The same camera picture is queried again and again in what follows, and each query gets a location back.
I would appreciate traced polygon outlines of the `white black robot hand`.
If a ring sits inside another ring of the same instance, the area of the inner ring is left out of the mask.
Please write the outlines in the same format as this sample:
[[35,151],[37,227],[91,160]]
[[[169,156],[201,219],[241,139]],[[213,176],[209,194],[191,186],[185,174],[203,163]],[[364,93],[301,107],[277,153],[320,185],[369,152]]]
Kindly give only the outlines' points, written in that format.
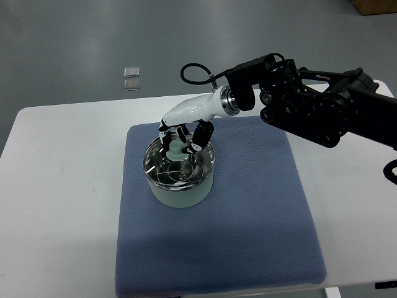
[[186,99],[173,107],[161,119],[159,138],[165,151],[169,151],[171,129],[185,145],[183,153],[197,153],[209,143],[216,117],[232,117],[239,108],[229,86],[221,86],[215,92]]

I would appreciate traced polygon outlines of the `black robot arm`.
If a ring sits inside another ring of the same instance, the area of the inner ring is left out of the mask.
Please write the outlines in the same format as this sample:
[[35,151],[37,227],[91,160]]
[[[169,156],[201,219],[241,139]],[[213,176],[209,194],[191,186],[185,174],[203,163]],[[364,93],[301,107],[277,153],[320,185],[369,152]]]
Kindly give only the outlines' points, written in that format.
[[347,132],[396,148],[396,99],[363,69],[332,73],[297,68],[278,53],[239,64],[225,74],[241,111],[255,105],[260,88],[261,119],[327,148]]

